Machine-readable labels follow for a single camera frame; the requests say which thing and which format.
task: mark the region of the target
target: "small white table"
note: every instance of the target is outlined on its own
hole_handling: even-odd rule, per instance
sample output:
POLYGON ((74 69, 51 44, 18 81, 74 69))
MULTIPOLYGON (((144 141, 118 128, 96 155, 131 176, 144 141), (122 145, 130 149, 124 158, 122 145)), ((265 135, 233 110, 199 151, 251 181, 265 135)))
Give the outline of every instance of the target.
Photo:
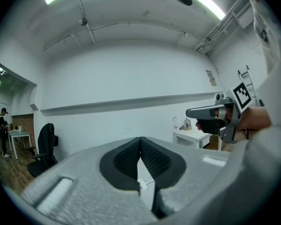
POLYGON ((19 132, 18 130, 8 131, 8 142, 9 142, 10 150, 12 151, 9 137, 11 137, 11 141, 13 143, 13 148, 14 148, 15 158, 16 159, 18 159, 18 156, 17 156, 17 153, 15 151, 15 142, 14 142, 14 138, 15 137, 19 137, 20 138, 21 143, 24 145, 24 147, 25 147, 24 137, 28 137, 29 138, 30 147, 32 147, 30 133, 28 133, 28 132, 19 132))
POLYGON ((188 140, 194 144, 196 148, 203 148, 203 140, 211 136, 209 133, 203 133, 197 128, 191 130, 179 130, 174 131, 176 143, 179 144, 179 138, 188 140))

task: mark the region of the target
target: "black office chair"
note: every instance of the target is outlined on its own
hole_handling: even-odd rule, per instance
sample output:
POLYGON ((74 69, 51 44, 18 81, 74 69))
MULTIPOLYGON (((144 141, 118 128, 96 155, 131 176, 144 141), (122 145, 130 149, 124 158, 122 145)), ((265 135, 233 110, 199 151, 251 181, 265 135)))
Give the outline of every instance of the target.
POLYGON ((37 177, 57 164, 57 160, 53 154, 53 148, 58 145, 58 137, 54 135, 54 125, 52 123, 43 126, 37 143, 39 154, 32 156, 36 161, 27 165, 27 169, 33 177, 37 177))

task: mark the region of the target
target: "ladder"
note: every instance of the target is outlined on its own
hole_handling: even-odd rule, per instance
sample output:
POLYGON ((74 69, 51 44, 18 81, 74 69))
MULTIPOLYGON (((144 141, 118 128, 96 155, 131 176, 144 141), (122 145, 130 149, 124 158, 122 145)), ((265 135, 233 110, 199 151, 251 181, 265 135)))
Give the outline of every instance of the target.
POLYGON ((249 84, 247 84, 246 86, 247 86, 247 87, 252 86, 253 91, 254 91, 254 96, 252 96, 252 98, 255 98, 255 99, 256 99, 257 107, 259 107, 261 101, 260 101, 259 98, 258 98, 256 89, 255 89, 255 84, 254 84, 254 82, 253 82, 253 78, 252 78, 252 75, 251 75, 251 72, 250 72, 250 70, 249 70, 248 65, 246 65, 246 67, 247 67, 247 71, 245 71, 244 73, 240 73, 240 71, 238 70, 238 75, 239 75, 239 78, 240 78, 241 81, 243 80, 243 77, 244 77, 244 76, 249 75, 250 81, 251 81, 251 82, 250 82, 249 84))

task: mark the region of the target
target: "gray foam surface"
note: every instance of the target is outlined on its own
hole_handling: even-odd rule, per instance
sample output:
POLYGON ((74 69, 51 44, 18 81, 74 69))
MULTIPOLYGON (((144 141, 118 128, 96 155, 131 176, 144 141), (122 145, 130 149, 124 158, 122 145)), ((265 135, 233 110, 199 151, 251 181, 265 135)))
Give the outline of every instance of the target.
POLYGON ((222 167, 203 162, 203 157, 227 161, 230 155, 228 152, 197 149, 151 137, 147 139, 181 155, 186 161, 186 171, 177 184, 160 190, 164 205, 175 212, 203 193, 221 171, 222 167))
POLYGON ((143 224, 157 221, 137 191, 114 188, 99 171, 101 157, 134 138, 111 142, 78 152, 41 174, 23 192, 35 206, 63 177, 74 185, 51 212, 50 218, 65 224, 143 224))

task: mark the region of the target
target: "wall outlet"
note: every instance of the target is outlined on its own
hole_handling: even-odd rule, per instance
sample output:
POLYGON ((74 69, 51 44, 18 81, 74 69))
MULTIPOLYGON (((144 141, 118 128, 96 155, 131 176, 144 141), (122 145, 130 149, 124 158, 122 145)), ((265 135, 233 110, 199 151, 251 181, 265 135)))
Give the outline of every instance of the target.
POLYGON ((140 192, 143 193, 143 192, 147 191, 148 186, 146 185, 145 181, 143 179, 137 179, 137 181, 140 184, 140 192))

